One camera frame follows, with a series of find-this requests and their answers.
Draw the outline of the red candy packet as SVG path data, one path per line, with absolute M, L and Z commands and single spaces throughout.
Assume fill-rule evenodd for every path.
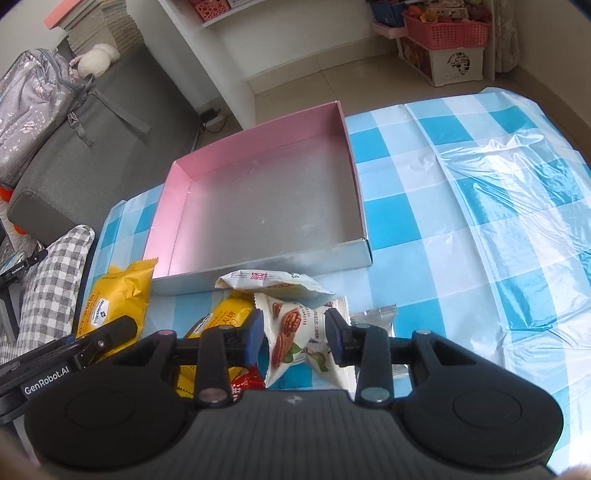
M 256 366 L 242 368 L 238 374 L 230 380 L 232 399 L 238 400 L 243 392 L 249 390 L 265 390 L 266 383 Z

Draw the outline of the white pecan snack bag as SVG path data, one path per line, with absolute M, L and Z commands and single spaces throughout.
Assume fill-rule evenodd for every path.
M 269 345 L 266 387 L 280 384 L 287 373 L 305 365 L 322 380 L 342 390 L 353 391 L 356 378 L 353 367 L 339 367 L 329 347 L 325 313 L 334 308 L 349 320 L 349 304 L 341 297 L 318 308 L 284 301 L 264 293 L 254 296 L 256 308 L 263 313 L 263 331 Z

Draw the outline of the white pecan snack bag two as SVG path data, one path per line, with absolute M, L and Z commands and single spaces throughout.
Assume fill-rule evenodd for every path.
M 267 296 L 298 303 L 320 305 L 335 297 L 335 292 L 305 274 L 273 270 L 241 269 L 220 276 L 214 283 L 218 290 L 263 293 Z

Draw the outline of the yellow sandwich cake pack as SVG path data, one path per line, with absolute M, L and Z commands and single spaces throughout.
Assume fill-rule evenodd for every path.
M 135 336 L 104 355 L 108 358 L 136 343 L 144 328 L 148 308 L 153 270 L 157 258 L 137 260 L 125 270 L 110 265 L 100 277 L 86 301 L 76 330 L 82 337 L 119 317 L 128 316 L 135 322 Z

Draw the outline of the small silver wrapper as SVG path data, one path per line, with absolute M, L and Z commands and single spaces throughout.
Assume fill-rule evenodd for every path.
M 394 321 L 396 320 L 397 312 L 398 307 L 396 305 L 389 305 L 353 313 L 351 315 L 351 324 L 353 326 L 368 324 L 380 327 L 385 330 L 390 337 L 394 337 L 396 336 L 396 334 L 394 334 Z

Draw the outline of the grey checkered cloth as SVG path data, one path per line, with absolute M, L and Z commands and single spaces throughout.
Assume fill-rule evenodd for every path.
M 1 335 L 3 364 L 72 332 L 94 239 L 91 227 L 77 225 L 50 244 L 46 258 L 25 273 L 16 341 L 11 343 L 5 333 Z

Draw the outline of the pink and silver box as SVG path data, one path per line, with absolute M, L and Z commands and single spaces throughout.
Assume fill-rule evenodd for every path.
M 144 256 L 158 295 L 211 291 L 242 269 L 311 277 L 373 262 L 339 102 L 259 124 L 176 161 Z

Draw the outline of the power strip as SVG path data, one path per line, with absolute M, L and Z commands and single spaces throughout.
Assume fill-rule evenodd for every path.
M 228 116 L 223 113 L 221 108 L 209 107 L 199 113 L 199 120 L 202 130 L 211 133 L 218 133 L 224 128 L 226 120 L 228 120 Z M 215 130 L 213 126 L 217 124 L 220 124 L 221 127 Z

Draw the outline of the grey sofa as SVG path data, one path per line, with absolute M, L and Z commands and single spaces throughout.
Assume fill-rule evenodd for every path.
M 93 84 L 25 170 L 8 203 L 16 227 L 48 245 L 72 227 L 100 231 L 111 208 L 161 184 L 191 152 L 200 118 L 144 46 Z

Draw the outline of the grey floral backpack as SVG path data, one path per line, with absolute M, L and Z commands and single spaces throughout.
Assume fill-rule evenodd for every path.
M 1 186 L 13 189 L 36 153 L 62 124 L 68 124 L 89 147 L 75 110 L 95 96 L 107 109 L 135 130 L 147 134 L 151 126 L 112 102 L 95 86 L 96 78 L 78 78 L 57 52 L 27 50 L 1 78 Z

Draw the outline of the white storage box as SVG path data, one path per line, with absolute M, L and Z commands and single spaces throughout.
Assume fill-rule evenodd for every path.
M 430 50 L 408 37 L 397 44 L 399 57 L 434 87 L 483 79 L 483 47 Z

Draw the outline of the white plush toy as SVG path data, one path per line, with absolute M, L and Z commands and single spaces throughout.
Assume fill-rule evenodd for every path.
M 94 45 L 88 52 L 79 55 L 69 62 L 73 75 L 78 78 L 103 75 L 114 63 L 120 59 L 119 51 L 110 44 Z

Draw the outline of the red plastic basket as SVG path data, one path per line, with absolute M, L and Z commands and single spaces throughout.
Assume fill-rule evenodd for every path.
M 403 13 L 407 35 L 429 50 L 484 48 L 489 43 L 490 25 L 483 22 L 423 22 Z

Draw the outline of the white shelf unit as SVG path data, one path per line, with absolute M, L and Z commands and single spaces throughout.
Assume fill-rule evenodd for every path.
M 150 53 L 197 109 L 222 100 L 243 128 L 256 95 L 310 74 L 394 51 L 363 1 L 252 1 L 202 22 L 187 1 L 130 1 Z

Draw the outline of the blue storage bin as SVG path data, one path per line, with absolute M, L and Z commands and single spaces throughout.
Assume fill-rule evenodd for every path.
M 377 23 L 394 28 L 405 26 L 403 13 L 409 8 L 405 1 L 368 1 L 368 4 Z

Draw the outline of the stack of books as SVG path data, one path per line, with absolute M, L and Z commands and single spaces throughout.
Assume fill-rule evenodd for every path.
M 66 32 L 76 55 L 97 44 L 108 44 L 120 54 L 143 43 L 143 36 L 127 11 L 125 0 L 61 1 L 44 19 L 48 29 Z

